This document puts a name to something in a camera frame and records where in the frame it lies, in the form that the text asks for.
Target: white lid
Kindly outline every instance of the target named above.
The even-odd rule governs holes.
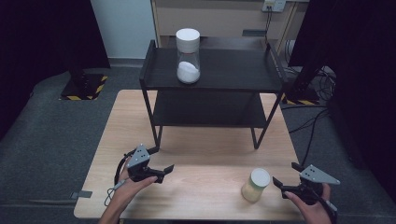
[[[191,28],[184,28],[176,32],[176,37],[184,41],[193,41],[199,39],[200,34],[197,30]]]
[[[271,176],[262,168],[256,168],[251,172],[251,181],[258,187],[267,187],[271,181]]]
[[[177,49],[185,53],[193,53],[199,49],[200,34],[198,31],[185,28],[176,32]]]

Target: human hand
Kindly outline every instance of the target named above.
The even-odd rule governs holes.
[[[106,208],[105,212],[99,220],[99,223],[117,223],[121,213],[125,210],[134,196],[145,187],[154,183],[157,180],[157,176],[148,177],[142,181],[134,182],[128,175],[128,169],[124,165],[122,172],[120,173],[119,180],[125,180],[125,182],[115,190],[114,195]]]
[[[330,191],[330,186],[323,184],[323,194],[321,197],[324,201],[330,200]],[[285,194],[300,209],[307,224],[332,224],[329,215],[320,202],[308,205],[291,192],[286,191]]]

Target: power outlet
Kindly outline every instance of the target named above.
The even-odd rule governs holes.
[[[276,0],[273,7],[273,11],[283,12],[283,9],[285,9],[285,5],[286,5],[286,0]]]
[[[273,11],[273,12],[283,12],[285,9],[286,0],[265,0],[262,6],[263,12]]]
[[[276,0],[265,0],[262,5],[262,11],[270,11],[270,8],[274,8]]]

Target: black cable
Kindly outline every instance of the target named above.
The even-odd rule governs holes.
[[[298,109],[298,108],[313,108],[313,107],[327,107],[327,106],[326,105],[294,105],[294,106],[283,107],[283,108],[281,108],[281,110]]]
[[[134,155],[135,151],[136,151],[136,148],[134,150],[128,152],[127,154],[124,154],[124,157],[120,161],[119,166],[117,166],[116,174],[114,175],[114,185],[119,183],[119,178],[120,178],[120,172],[121,172],[122,165],[125,163],[125,161],[126,161],[126,159],[128,159],[128,157],[131,157],[132,155]]]
[[[304,167],[304,165],[305,165],[306,158],[308,157],[309,150],[310,150],[310,148],[311,148],[311,143],[312,143],[312,139],[313,139],[313,137],[314,137],[315,125],[316,125],[316,123],[317,123],[317,120],[318,120],[318,118],[320,117],[320,115],[323,114],[323,113],[326,112],[326,111],[328,111],[328,109],[324,109],[324,110],[320,111],[320,112],[317,114],[317,116],[315,117],[315,120],[314,120],[313,125],[312,125],[312,131],[311,131],[311,136],[310,136],[310,138],[309,138],[308,147],[306,148],[306,152],[305,152],[303,161],[302,161],[302,163],[300,164],[300,165],[303,166],[303,167]]]
[[[71,205],[76,203],[77,200],[1,200],[0,201],[0,205],[4,205],[4,204]]]
[[[335,77],[330,76],[324,69],[319,71],[317,77],[320,77],[320,80],[318,81],[319,90],[316,93],[323,101],[329,101],[334,92]]]
[[[110,202],[107,202],[107,200],[111,201],[111,199],[112,199],[112,197],[113,197],[113,196],[111,196],[111,194],[112,194],[113,192],[114,192],[114,189],[113,189],[113,188],[107,190],[107,197],[105,198],[105,203],[104,203],[104,205],[105,205],[106,207],[108,207],[108,205],[110,204]]]
[[[299,75],[299,72],[297,72],[296,70],[290,68],[290,67],[282,67],[283,70],[285,70],[286,73],[290,73],[290,74],[294,74],[295,76]]]
[[[265,24],[265,44],[268,43],[268,30],[270,28],[270,23],[271,23],[271,19],[272,19],[272,7],[267,7],[268,9],[268,13],[267,13],[267,23]]]
[[[300,74],[300,72],[298,72],[297,70],[295,70],[294,68],[289,66],[289,61],[288,61],[288,56],[289,58],[291,57],[290,51],[289,51],[289,46],[290,46],[290,40],[287,40],[285,43],[285,49],[284,49],[284,53],[285,53],[285,62],[288,65],[288,68],[290,70],[292,70],[294,73],[296,74]]]
[[[328,116],[328,114],[327,114],[327,115],[324,115],[324,116],[322,116],[322,117],[319,117],[318,119],[323,119],[323,118],[326,118],[327,116]],[[294,130],[292,130],[292,131],[289,131],[289,133],[296,133],[296,132],[298,132],[298,131],[300,131],[300,130],[302,130],[302,129],[305,129],[305,128],[308,128],[308,127],[312,126],[312,125],[313,125],[313,122],[312,122],[312,123],[309,123],[309,122],[311,122],[312,120],[315,120],[315,118],[309,119],[306,123],[304,123],[304,124],[301,125],[300,127],[296,128],[296,129],[294,129]]]

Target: black stand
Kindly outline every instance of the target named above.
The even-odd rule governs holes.
[[[156,147],[163,126],[187,126],[250,128],[258,149],[288,82],[275,50],[270,44],[265,51],[201,49],[200,56],[201,77],[186,85],[176,76],[177,50],[150,41],[139,81]],[[153,109],[148,91],[157,91]],[[260,93],[276,94],[268,117]],[[259,136],[255,129],[261,129]]]
[[[61,19],[56,14],[55,3],[41,2],[31,4],[37,17],[50,37],[53,47],[57,50],[64,68],[70,73],[70,80],[61,94],[61,100],[93,100],[98,97],[106,81],[104,75],[85,74],[77,54],[74,51],[75,39],[63,29]]]
[[[324,32],[321,34],[318,43],[314,46],[313,51],[311,52],[306,64],[303,66],[299,76],[295,79],[292,84],[292,87],[288,92],[286,92],[286,97],[288,100],[293,101],[303,101],[303,100],[312,100],[314,102],[318,102],[318,96],[315,91],[309,89],[309,83],[312,79],[318,74],[320,69],[325,65],[328,59],[328,52],[331,47],[329,43],[332,43],[332,35],[331,33],[336,30],[337,27],[337,18],[340,14],[343,6],[343,1],[336,0],[330,18],[327,21],[327,24],[324,28]]]
[[[94,100],[106,82],[102,74],[85,74],[79,76],[71,74],[70,80],[64,87],[61,100]]]

